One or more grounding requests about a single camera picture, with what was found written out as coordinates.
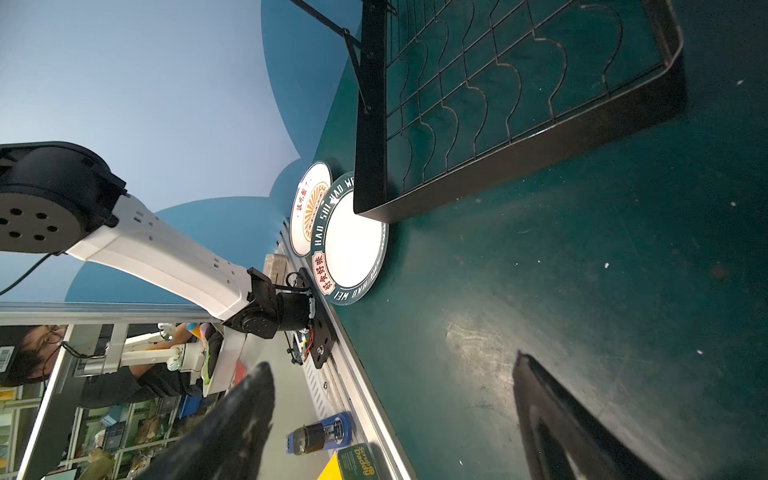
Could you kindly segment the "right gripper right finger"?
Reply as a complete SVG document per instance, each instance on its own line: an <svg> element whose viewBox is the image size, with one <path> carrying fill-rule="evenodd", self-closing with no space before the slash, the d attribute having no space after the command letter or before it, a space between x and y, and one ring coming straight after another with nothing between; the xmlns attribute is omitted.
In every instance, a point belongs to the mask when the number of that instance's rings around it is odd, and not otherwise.
<svg viewBox="0 0 768 480"><path fill-rule="evenodd" d="M513 371L519 431L533 479L659 479L533 356Z"/></svg>

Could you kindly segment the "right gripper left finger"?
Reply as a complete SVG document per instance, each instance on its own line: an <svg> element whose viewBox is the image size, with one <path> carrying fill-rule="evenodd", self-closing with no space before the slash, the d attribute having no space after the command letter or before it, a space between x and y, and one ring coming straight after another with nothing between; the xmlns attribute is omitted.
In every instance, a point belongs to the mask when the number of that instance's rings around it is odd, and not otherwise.
<svg viewBox="0 0 768 480"><path fill-rule="evenodd" d="M256 365L205 419L151 461L141 479L256 479L272 429L270 365Z"/></svg>

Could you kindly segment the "white plate green lettered rim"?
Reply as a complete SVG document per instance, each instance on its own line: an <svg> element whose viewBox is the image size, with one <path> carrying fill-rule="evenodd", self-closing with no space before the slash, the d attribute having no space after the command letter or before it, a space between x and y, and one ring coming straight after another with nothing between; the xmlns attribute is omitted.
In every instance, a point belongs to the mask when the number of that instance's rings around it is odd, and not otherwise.
<svg viewBox="0 0 768 480"><path fill-rule="evenodd" d="M323 198L314 221L309 265L325 299L347 306L372 288L383 266L389 225L354 212L355 177L340 176Z"/></svg>

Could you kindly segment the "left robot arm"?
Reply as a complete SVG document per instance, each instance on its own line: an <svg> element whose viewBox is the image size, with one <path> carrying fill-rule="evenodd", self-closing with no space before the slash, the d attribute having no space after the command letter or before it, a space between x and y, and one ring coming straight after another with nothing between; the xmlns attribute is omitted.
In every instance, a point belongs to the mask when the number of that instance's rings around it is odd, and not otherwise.
<svg viewBox="0 0 768 480"><path fill-rule="evenodd" d="M114 268L264 339L315 317L309 289L277 286L191 240L129 194L99 155L69 142L2 145L1 249Z"/></svg>

